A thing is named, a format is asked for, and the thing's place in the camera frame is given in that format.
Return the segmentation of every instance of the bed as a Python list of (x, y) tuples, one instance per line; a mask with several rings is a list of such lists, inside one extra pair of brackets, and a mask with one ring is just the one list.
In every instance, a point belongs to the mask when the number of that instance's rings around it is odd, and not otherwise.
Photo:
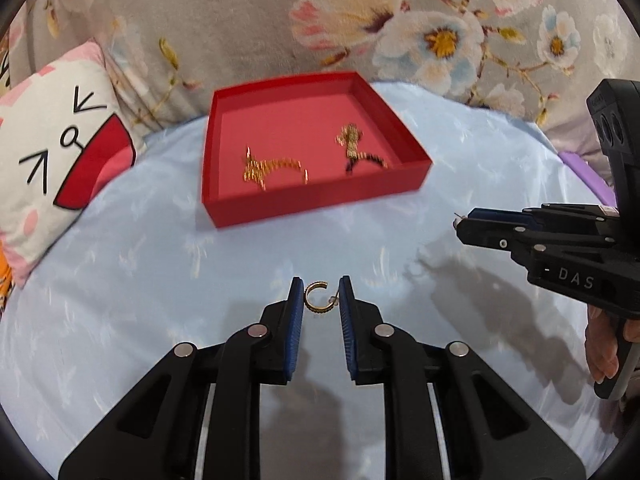
[[(535, 126), (407, 84), (375, 88), (434, 160), (419, 192), (217, 231), (198, 200), (201, 118), (148, 138), (12, 295), (0, 402), (54, 478), (174, 344), (226, 340), (293, 276), (334, 286), (344, 274), (418, 340), (468, 342), (590, 473), (606, 458), (617, 409), (588, 380), (584, 306), (528, 285), (508, 254), (462, 246), (451, 225), (475, 206), (598, 199)], [(294, 381), (262, 396), (265, 479), (383, 478), (382, 390), (354, 389), (341, 345), (335, 312), (305, 313)]]

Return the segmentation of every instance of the finger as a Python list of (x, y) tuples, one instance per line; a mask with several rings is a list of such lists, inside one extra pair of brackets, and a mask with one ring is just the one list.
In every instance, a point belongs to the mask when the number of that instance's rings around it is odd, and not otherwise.
[(590, 319), (587, 325), (587, 339), (607, 361), (613, 361), (618, 353), (618, 340), (611, 326), (609, 316)]
[(613, 360), (603, 356), (602, 350), (591, 339), (587, 339), (584, 345), (587, 359), (595, 366), (604, 376), (609, 379), (618, 373), (618, 358), (614, 356)]
[(591, 377), (593, 377), (593, 380), (598, 384), (602, 384), (602, 381), (604, 380), (604, 373), (602, 373), (602, 370), (600, 370), (595, 364), (593, 364), (593, 361), (589, 358), (588, 354), (587, 366), (589, 367), (589, 373), (591, 374)]
[(640, 321), (627, 321), (624, 335), (630, 343), (640, 343)]
[(589, 313), (589, 319), (596, 319), (600, 314), (602, 314), (602, 310), (597, 306), (588, 305), (587, 310)]

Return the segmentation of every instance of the red box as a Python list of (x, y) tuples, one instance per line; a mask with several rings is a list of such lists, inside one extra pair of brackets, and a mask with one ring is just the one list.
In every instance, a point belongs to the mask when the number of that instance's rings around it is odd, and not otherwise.
[[(346, 173), (335, 137), (355, 123), (360, 161)], [(277, 170), (266, 190), (245, 182), (246, 148), (257, 160), (292, 158), (308, 171)], [(391, 108), (355, 72), (276, 78), (215, 92), (204, 148), (202, 203), (217, 227), (419, 189), (431, 159)]]

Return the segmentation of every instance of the jewelry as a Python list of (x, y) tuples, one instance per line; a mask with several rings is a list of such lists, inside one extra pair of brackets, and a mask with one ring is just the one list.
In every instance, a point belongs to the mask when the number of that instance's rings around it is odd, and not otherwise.
[(327, 282), (313, 282), (310, 285), (307, 286), (307, 288), (305, 289), (305, 293), (303, 296), (303, 299), (305, 301), (305, 306), (314, 314), (326, 314), (327, 312), (329, 312), (334, 306), (336, 306), (338, 304), (338, 292), (335, 293), (334, 296), (329, 298), (328, 303), (326, 304), (326, 306), (315, 306), (314, 304), (312, 304), (309, 301), (309, 294), (313, 291), (316, 290), (316, 288), (327, 288), (328, 283)]
[[(266, 191), (264, 186), (264, 178), (272, 171), (280, 170), (282, 168), (289, 168), (291, 170), (302, 170), (302, 163), (299, 160), (293, 160), (292, 158), (274, 158), (271, 160), (255, 160), (251, 154), (249, 147), (246, 149), (246, 158), (244, 162), (244, 181), (255, 182), (263, 191)], [(307, 184), (309, 182), (309, 174), (307, 170), (304, 170), (302, 174), (302, 182)]]
[(456, 216), (456, 219), (453, 221), (453, 228), (457, 229), (458, 228), (458, 224), (460, 224), (460, 222), (465, 220), (466, 216), (461, 216), (458, 213), (454, 213), (454, 215)]
[(353, 168), (361, 160), (368, 160), (381, 166), (382, 168), (388, 168), (388, 165), (383, 158), (377, 155), (371, 155), (370, 153), (359, 152), (358, 142), (362, 138), (362, 132), (355, 124), (347, 124), (342, 128), (342, 132), (339, 136), (335, 137), (335, 141), (346, 148), (346, 156), (349, 159), (347, 163), (347, 173), (353, 173)]

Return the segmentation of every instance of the cushion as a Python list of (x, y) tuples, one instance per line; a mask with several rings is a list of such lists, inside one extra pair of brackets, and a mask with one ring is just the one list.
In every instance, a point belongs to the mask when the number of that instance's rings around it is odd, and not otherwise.
[(616, 0), (29, 0), (12, 81), (91, 37), (142, 133), (206, 114), (216, 88), (348, 68), (536, 121), (609, 180), (585, 100), (640, 78)]
[(0, 242), (18, 285), (144, 149), (120, 115), (93, 42), (0, 98)]

